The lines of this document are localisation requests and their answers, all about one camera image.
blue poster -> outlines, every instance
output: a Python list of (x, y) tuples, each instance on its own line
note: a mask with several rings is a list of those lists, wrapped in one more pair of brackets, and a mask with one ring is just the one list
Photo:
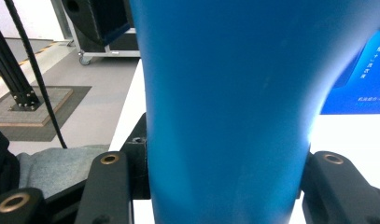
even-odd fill
[(321, 114), (380, 114), (380, 31), (338, 78)]

black aluminum pole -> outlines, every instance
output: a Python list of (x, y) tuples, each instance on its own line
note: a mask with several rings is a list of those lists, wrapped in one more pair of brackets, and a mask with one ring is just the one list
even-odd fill
[(19, 107), (32, 107), (40, 103), (1, 32), (0, 76)]

white table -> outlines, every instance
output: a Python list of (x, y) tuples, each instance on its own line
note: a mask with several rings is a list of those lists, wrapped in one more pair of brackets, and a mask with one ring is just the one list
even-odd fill
[[(137, 121), (146, 112), (141, 60), (122, 108), (110, 151), (120, 150)], [(380, 188), (380, 115), (319, 116), (312, 136), (311, 152), (332, 151), (349, 158), (362, 175)], [(151, 201), (134, 201), (136, 224), (154, 223)], [(305, 223), (302, 198), (297, 200), (290, 223)]]

blue cylindrical object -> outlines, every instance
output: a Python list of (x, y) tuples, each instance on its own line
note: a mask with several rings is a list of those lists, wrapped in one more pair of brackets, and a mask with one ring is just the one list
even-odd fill
[(380, 0), (132, 0), (158, 224), (289, 220), (315, 117)]

black screw hole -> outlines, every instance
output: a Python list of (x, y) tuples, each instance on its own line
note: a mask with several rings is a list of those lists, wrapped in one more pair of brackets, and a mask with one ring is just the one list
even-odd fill
[(113, 156), (107, 156), (105, 158), (105, 161), (113, 161), (113, 160), (115, 160), (115, 157), (113, 157)]
[(105, 164), (105, 165), (108, 165), (108, 164), (112, 164), (114, 162), (116, 162), (120, 157), (118, 155), (114, 155), (114, 154), (111, 154), (111, 155), (106, 155), (104, 156), (100, 162), (102, 164)]
[(6, 204), (6, 206), (13, 206), (13, 205), (16, 205), (16, 204), (20, 203), (21, 201), (23, 201), (22, 197), (14, 198), (14, 199), (8, 201), (7, 204)]
[(344, 161), (341, 158), (331, 155), (331, 154), (324, 155), (324, 159), (326, 161), (329, 161), (331, 163), (338, 164), (338, 165), (344, 163)]
[(67, 8), (71, 12), (79, 12), (79, 6), (78, 6), (78, 3), (76, 1), (73, 1), (73, 0), (68, 1), (67, 2)]
[(132, 142), (134, 142), (134, 143), (143, 143), (144, 141), (143, 141), (142, 138), (136, 137), (136, 138), (132, 139)]

